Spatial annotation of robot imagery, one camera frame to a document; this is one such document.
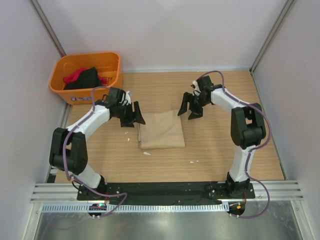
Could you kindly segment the orange plastic basket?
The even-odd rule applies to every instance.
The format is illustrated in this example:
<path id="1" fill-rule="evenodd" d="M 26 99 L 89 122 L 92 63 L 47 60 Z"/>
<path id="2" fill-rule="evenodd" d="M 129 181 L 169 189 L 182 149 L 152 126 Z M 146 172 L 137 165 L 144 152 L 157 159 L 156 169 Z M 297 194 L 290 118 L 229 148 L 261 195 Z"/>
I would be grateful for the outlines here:
<path id="1" fill-rule="evenodd" d="M 80 68 L 97 69 L 101 77 L 108 80 L 108 88 L 123 88 L 124 75 L 121 57 L 115 52 L 94 52 L 72 54 L 62 57 L 54 67 L 49 81 L 49 88 L 70 105 L 85 105 L 92 101 L 92 88 L 64 90 L 63 77 L 67 77 Z"/>

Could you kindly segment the beige t shirt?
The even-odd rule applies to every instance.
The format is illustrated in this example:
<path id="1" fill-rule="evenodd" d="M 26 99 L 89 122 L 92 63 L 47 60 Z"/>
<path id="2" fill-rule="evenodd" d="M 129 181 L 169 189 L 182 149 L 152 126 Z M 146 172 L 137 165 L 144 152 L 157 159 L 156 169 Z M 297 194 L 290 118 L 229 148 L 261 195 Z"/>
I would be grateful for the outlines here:
<path id="1" fill-rule="evenodd" d="M 143 115 L 145 124 L 138 124 L 138 143 L 142 150 L 182 149 L 185 147 L 178 110 L 149 112 Z"/>

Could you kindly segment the black t shirt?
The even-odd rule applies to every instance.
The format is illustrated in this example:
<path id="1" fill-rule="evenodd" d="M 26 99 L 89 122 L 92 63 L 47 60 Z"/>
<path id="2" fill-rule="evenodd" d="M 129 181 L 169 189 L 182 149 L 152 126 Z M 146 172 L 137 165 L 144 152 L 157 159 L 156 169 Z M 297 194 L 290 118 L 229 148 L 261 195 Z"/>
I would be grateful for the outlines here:
<path id="1" fill-rule="evenodd" d="M 64 90 L 91 89 L 102 85 L 98 79 L 90 81 L 87 76 L 80 76 L 76 82 L 65 85 Z"/>

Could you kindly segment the red t shirt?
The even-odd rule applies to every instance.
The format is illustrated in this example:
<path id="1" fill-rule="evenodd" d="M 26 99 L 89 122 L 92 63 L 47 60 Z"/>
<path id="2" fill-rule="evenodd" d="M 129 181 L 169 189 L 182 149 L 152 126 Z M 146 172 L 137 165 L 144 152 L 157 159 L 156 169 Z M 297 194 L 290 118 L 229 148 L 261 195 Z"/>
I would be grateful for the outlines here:
<path id="1" fill-rule="evenodd" d="M 107 80 L 107 78 L 100 76 L 98 74 L 98 71 L 94 67 L 93 68 L 79 68 L 78 70 L 76 70 L 72 74 L 63 77 L 63 82 L 65 83 L 65 85 L 69 85 L 71 83 L 76 82 L 80 76 L 88 77 L 91 82 L 94 79 L 98 79 L 102 85 L 106 85 L 109 82 Z"/>

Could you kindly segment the aluminium frame rail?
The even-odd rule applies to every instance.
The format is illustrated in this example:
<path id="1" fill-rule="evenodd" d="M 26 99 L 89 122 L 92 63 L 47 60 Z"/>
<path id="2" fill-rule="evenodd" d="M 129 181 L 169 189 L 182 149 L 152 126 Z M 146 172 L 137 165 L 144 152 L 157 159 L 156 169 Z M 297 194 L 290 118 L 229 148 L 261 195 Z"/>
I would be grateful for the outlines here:
<path id="1" fill-rule="evenodd" d="M 302 201 L 304 199 L 296 180 L 266 180 L 272 201 Z M 68 203 L 77 200 L 78 191 L 70 183 L 37 183 L 31 195 L 32 203 Z"/>

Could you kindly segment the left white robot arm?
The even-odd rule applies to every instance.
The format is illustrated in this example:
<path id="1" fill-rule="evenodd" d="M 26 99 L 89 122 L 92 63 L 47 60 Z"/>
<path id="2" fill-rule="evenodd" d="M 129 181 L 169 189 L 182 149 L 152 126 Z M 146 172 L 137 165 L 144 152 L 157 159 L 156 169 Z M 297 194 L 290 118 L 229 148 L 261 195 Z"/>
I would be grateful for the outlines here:
<path id="1" fill-rule="evenodd" d="M 139 102 L 131 100 L 130 92 L 110 87 L 102 98 L 92 100 L 92 107 L 82 118 L 66 128 L 56 128 L 52 135 L 49 164 L 88 189 L 95 200 L 106 197 L 107 190 L 103 176 L 89 164 L 87 140 L 112 118 L 118 118 L 121 127 L 146 123 Z"/>

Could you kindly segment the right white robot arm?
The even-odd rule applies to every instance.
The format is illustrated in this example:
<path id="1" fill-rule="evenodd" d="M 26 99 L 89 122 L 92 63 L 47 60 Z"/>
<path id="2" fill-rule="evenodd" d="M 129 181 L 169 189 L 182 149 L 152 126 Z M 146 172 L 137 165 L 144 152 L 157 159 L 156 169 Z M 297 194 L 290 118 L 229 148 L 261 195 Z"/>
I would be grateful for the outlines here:
<path id="1" fill-rule="evenodd" d="M 189 120 L 201 118 L 203 108 L 209 104 L 221 107 L 231 116 L 230 136 L 236 149 L 224 188 L 229 197 L 240 197 L 249 189 L 253 156 L 267 135 L 261 106 L 242 101 L 224 84 L 213 84 L 208 75 L 193 81 L 191 87 L 192 93 L 183 94 L 178 116 L 190 110 Z"/>

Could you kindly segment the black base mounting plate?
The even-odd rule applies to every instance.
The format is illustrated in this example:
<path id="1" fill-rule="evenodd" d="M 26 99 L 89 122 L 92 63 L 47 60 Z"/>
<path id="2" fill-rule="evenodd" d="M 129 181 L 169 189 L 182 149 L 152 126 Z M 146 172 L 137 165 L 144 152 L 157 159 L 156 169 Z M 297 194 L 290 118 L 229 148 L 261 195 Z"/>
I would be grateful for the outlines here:
<path id="1" fill-rule="evenodd" d="M 225 182 L 141 182 L 108 183 L 105 194 L 127 193 L 124 205 L 135 206 L 200 206 L 219 205 L 227 199 L 254 199 L 250 183 L 246 190 L 229 194 Z"/>

